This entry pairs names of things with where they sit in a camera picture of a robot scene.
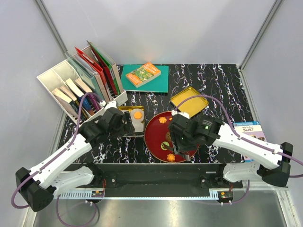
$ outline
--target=red tray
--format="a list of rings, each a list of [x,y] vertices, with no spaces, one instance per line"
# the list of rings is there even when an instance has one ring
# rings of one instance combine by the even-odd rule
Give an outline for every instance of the red tray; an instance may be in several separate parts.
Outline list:
[[[160,117],[165,117],[166,122],[164,124],[159,122]],[[170,150],[164,150],[161,148],[161,144],[163,142],[168,142],[169,146],[172,148],[172,143],[170,140],[169,135],[169,123],[171,118],[171,111],[168,112],[162,112],[156,116],[154,116],[147,124],[145,133],[144,133],[144,140],[145,144],[148,148],[148,150],[154,155],[157,159],[163,161],[163,162],[169,162],[167,160],[168,154],[174,154]],[[195,153],[198,150],[198,146],[196,150],[189,151],[190,157],[194,156]],[[169,162],[169,163],[178,163],[178,162],[184,162],[185,159],[180,155],[174,155],[175,161]]]

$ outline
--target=gray floor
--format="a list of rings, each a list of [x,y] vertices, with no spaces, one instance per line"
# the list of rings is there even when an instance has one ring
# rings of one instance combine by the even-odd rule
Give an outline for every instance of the gray floor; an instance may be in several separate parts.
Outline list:
[[[243,192],[236,192],[236,197]],[[70,225],[83,225],[93,208],[80,201],[60,200],[59,211]],[[210,206],[196,201],[102,201],[96,227],[286,227],[274,191],[252,191],[241,203]],[[37,214],[35,227],[61,227],[55,213],[55,201]]]

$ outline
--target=orange object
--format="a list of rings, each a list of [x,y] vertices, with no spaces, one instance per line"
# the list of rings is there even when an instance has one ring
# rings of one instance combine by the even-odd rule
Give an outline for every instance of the orange object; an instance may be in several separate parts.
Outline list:
[[[153,64],[146,63],[145,65],[143,65],[143,68],[145,68],[147,71],[151,72],[152,74],[157,74],[160,73],[161,71],[159,69],[157,69]]]
[[[168,155],[167,155],[167,160],[168,160],[169,162],[173,162],[173,161],[175,161],[176,159],[175,159],[175,156],[174,156],[173,154],[168,154]]]
[[[159,122],[164,124],[167,121],[166,117],[159,117]]]
[[[142,113],[139,112],[139,111],[135,112],[135,113],[134,113],[134,118],[135,118],[135,119],[140,119],[140,118],[142,118]]]

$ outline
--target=green folder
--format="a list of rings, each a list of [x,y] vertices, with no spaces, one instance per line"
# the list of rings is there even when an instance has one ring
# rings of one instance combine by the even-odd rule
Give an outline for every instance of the green folder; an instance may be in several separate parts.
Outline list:
[[[140,91],[140,92],[162,92],[168,93],[169,91],[169,67],[163,65],[156,65],[161,71],[161,75],[151,80],[147,84],[136,87],[131,81],[126,78],[127,73],[139,68],[142,65],[124,65],[121,76],[121,82],[125,91]]]

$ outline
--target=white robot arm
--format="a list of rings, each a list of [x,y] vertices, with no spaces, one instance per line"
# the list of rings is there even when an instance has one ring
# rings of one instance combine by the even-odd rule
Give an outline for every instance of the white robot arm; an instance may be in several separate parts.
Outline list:
[[[174,111],[169,131],[174,153],[182,155],[185,159],[189,160],[187,151],[199,143],[227,148],[254,160],[250,163],[222,164],[223,171],[219,173],[222,180],[236,182],[262,179],[279,187],[287,184],[290,159],[278,153],[291,156],[293,146],[290,143],[278,145],[264,142],[244,133],[235,133],[228,124],[211,116],[202,116],[196,121],[190,119],[187,113]]]
[[[54,196],[63,192],[81,185],[91,187],[101,185],[102,171],[93,163],[87,163],[67,174],[61,173],[74,160],[99,147],[109,136],[118,138],[133,133],[134,127],[129,113],[118,110],[115,101],[109,102],[102,116],[82,124],[76,138],[70,139],[40,164],[29,170],[20,168],[16,172],[20,194],[33,211],[39,211],[45,208]]]

